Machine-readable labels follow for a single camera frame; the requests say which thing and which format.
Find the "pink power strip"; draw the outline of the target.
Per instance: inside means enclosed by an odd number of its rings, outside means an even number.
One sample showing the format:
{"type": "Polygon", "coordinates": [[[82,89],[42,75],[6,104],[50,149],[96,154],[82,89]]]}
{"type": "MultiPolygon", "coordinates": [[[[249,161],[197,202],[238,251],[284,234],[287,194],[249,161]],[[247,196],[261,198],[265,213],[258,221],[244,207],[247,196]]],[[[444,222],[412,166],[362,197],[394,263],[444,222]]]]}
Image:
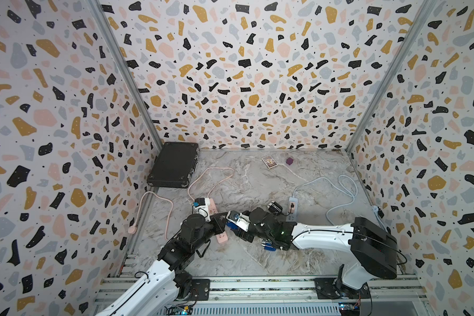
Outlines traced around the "pink power strip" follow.
{"type": "MultiPolygon", "coordinates": [[[[209,214],[210,215],[215,215],[217,214],[217,207],[215,205],[215,202],[212,198],[209,199],[209,214]]],[[[219,244],[225,244],[229,239],[226,233],[221,233],[216,236],[217,242],[219,244]]]]}

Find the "blue shaver with white stripes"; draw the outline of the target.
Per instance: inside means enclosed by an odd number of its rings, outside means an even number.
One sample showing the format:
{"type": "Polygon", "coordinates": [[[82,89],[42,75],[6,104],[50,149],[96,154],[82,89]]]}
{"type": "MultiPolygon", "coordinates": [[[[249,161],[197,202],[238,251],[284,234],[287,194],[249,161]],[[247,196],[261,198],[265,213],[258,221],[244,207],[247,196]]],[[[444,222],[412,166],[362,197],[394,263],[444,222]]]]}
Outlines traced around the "blue shaver with white stripes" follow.
{"type": "Polygon", "coordinates": [[[233,231],[239,231],[239,230],[240,230],[239,226],[237,226],[237,225],[236,225],[235,223],[233,223],[233,222],[227,222],[227,223],[226,223],[226,226],[228,226],[229,229],[230,229],[230,230],[233,230],[233,231]]]}

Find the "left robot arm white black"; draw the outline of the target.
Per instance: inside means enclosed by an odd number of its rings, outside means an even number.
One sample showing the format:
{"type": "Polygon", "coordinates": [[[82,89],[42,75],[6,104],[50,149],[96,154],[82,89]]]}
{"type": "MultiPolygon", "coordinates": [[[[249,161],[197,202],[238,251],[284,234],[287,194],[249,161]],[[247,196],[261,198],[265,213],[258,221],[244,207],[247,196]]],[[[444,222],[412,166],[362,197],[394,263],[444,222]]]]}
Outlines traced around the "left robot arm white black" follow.
{"type": "Polygon", "coordinates": [[[199,249],[214,235],[225,231],[226,213],[208,218],[202,214],[189,215],[180,230],[164,245],[151,267],[100,315],[155,315],[175,302],[188,296],[192,276],[186,268],[198,255],[199,249]]]}

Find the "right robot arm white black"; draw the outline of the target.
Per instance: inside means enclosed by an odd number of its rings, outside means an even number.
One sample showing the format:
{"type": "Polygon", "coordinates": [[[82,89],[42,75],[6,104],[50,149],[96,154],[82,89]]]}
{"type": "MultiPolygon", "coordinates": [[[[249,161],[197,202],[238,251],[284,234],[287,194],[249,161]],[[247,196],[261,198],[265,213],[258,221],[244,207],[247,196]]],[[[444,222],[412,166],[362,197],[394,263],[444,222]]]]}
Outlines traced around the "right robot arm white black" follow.
{"type": "Polygon", "coordinates": [[[251,212],[231,211],[227,225],[237,237],[273,250],[322,249],[349,254],[335,278],[315,281],[320,299],[356,299],[368,295],[371,279],[394,280],[397,277],[399,251],[396,238],[364,217],[356,217],[350,224],[316,226],[279,221],[276,215],[261,208],[251,212]]]}

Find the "grey-blue power strip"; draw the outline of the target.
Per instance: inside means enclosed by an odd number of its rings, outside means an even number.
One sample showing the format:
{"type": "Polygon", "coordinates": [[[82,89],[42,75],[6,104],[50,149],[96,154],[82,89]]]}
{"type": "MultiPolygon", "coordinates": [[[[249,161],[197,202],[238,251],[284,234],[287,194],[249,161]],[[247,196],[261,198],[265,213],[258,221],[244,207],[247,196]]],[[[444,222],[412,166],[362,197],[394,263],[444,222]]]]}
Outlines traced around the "grey-blue power strip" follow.
{"type": "Polygon", "coordinates": [[[296,222],[297,215],[298,215],[298,199],[294,197],[290,197],[288,200],[287,221],[296,222]]]}

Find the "black briefcase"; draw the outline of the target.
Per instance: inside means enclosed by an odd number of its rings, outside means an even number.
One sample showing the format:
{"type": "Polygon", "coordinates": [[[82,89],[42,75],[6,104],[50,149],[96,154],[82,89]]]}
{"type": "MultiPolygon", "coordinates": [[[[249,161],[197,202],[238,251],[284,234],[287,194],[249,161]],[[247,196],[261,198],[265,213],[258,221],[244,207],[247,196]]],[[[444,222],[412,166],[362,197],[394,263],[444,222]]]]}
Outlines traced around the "black briefcase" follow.
{"type": "Polygon", "coordinates": [[[200,149],[193,142],[165,142],[147,177],[149,186],[188,188],[200,149]]]}

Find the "card box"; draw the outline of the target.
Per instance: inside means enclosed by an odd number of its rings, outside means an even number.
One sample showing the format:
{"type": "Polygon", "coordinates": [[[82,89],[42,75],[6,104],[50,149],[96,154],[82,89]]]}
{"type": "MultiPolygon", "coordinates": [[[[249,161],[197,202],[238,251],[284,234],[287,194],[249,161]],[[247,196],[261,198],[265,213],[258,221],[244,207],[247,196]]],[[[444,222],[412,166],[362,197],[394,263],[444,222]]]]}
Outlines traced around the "card box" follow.
{"type": "Polygon", "coordinates": [[[264,164],[266,165],[268,169],[272,169],[278,166],[278,163],[270,155],[263,157],[261,160],[262,162],[264,162],[264,164]]]}

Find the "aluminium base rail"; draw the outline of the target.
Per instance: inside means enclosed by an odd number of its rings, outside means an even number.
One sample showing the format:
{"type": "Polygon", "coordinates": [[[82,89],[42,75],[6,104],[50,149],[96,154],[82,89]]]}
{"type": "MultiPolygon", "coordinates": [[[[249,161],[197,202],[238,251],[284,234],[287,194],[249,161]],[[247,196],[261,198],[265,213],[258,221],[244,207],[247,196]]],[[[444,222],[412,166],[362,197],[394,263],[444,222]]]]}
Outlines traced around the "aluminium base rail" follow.
{"type": "Polygon", "coordinates": [[[321,276],[202,277],[175,315],[433,315],[417,277],[370,280],[354,298],[322,296],[321,276]]]}

